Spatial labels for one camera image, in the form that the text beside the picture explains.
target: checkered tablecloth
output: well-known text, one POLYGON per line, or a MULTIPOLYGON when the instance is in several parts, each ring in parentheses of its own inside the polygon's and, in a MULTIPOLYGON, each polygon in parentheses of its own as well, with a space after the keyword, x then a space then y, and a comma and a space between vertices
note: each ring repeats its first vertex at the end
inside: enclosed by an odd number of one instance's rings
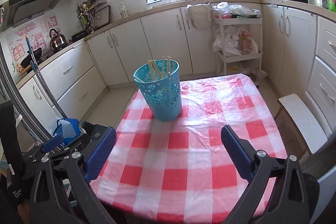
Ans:
MULTIPOLYGON (((183 110, 159 122, 138 91, 117 129, 118 140, 100 176, 98 198, 157 221, 221 223, 247 186, 221 142, 221 128, 272 157, 287 154, 258 89, 245 75, 181 82, 183 110)), ((270 197, 268 183, 256 211, 270 197)))

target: range hood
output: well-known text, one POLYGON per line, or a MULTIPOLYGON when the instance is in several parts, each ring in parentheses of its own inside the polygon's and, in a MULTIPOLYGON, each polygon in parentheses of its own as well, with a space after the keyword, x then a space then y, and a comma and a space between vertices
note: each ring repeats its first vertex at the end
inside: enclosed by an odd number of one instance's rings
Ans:
POLYGON ((3 24, 0 31, 17 27, 33 18, 39 17, 45 11, 53 9, 60 0, 9 0, 5 2, 3 24))

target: basket rim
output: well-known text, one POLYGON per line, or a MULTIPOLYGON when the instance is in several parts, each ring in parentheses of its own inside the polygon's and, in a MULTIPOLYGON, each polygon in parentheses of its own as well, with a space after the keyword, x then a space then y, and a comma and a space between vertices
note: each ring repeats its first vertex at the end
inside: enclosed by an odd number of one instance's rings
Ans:
MULTIPOLYGON (((175 72, 177 72, 177 70, 180 68, 180 64, 179 64, 179 62, 177 62, 176 60, 173 60, 173 59, 170 59, 170 61, 175 61, 175 62, 177 63, 177 68, 176 68, 176 70, 174 70, 174 71, 170 74, 170 76, 172 76, 172 75, 173 75, 175 72)), ((168 78, 168 77, 166 77, 166 78, 160 79, 160 80, 158 80, 158 81, 151 81, 151 82, 144 82, 144 83, 139 82, 137 79, 134 78, 134 76, 135 76, 135 74, 137 73, 137 71, 140 70, 140 69, 141 69, 142 67, 144 67, 144 66, 148 66, 148 64, 146 63, 146 64, 142 65, 140 68, 138 68, 138 69, 135 71, 135 73, 133 73, 133 80, 134 80, 136 83, 139 83, 139 84, 151 84, 151 83, 157 83, 157 82, 160 82, 161 80, 164 80, 164 79, 168 78)))

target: cabinet handle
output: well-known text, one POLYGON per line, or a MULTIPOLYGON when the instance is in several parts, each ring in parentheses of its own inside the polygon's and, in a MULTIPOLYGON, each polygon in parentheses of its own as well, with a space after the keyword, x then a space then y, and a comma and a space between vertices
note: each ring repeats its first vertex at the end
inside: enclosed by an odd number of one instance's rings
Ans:
POLYGON ((331 47, 336 48, 336 45, 332 44, 330 41, 328 41, 328 44, 329 44, 331 47))
POLYGON ((110 43, 110 38, 109 38, 109 36, 107 36, 107 43, 109 44, 109 46, 110 46, 111 48, 113 48, 113 45, 110 43))
POLYGON ((188 26, 188 29, 190 30, 190 26, 189 26, 189 18, 188 18, 188 15, 187 15, 187 13, 185 13, 185 18, 186 18, 186 21, 187 21, 187 26, 188 26))
POLYGON ((332 100, 332 102, 334 103, 334 102, 335 102, 335 99, 329 96, 328 91, 322 86, 321 83, 320 83, 320 87, 321 87, 321 89, 323 90, 323 92, 326 94, 326 96, 327 96, 330 100, 332 100))
POLYGON ((38 96, 40 96, 40 100, 42 100, 42 96, 41 96, 39 90, 34 85, 33 85, 33 90, 35 90, 37 92, 38 96))
POLYGON ((176 17, 177 17, 178 26, 180 27, 180 31, 182 31, 179 15, 177 15, 176 17))
POLYGON ((82 97, 82 98, 80 98, 80 99, 79 99, 79 101, 83 100, 83 99, 84 99, 84 97, 86 96, 86 94, 87 94, 87 92, 85 92, 85 94, 83 95, 83 97, 82 97))
POLYGON ((114 35, 114 33, 112 34, 112 39, 115 42, 115 45, 118 47, 118 41, 117 41, 116 36, 114 35))
POLYGON ((282 15, 279 16, 279 29, 280 29, 280 32, 283 34, 284 32, 283 32, 283 30, 281 29, 281 22, 280 22, 281 19, 282 19, 282 23, 284 23, 284 18, 283 18, 282 15))
POLYGON ((71 66, 70 68, 68 68, 65 72, 63 72, 63 74, 66 74, 68 73, 71 69, 72 69, 73 66, 71 66))
POLYGON ((287 33, 286 23, 285 23, 285 32, 286 32, 286 35, 289 37, 289 34, 290 34, 290 32, 291 32, 290 22, 289 22, 289 17, 286 16, 286 19, 287 19, 287 21, 288 21, 288 33, 287 33))

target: blue bucket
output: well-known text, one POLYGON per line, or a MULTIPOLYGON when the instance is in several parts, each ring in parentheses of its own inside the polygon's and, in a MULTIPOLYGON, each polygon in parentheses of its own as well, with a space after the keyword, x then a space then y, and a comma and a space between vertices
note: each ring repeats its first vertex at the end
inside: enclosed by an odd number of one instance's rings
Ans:
MULTIPOLYGON (((155 63, 158 69, 162 71, 162 60, 157 60, 155 63)), ((160 79, 157 73, 154 73, 156 81, 153 81, 148 64, 138 68, 133 75, 144 81, 142 83, 134 79, 154 117, 161 122, 176 119, 182 111, 179 63, 170 60, 170 68, 172 68, 170 75, 166 74, 167 63, 168 60, 164 60, 163 79, 160 79)))

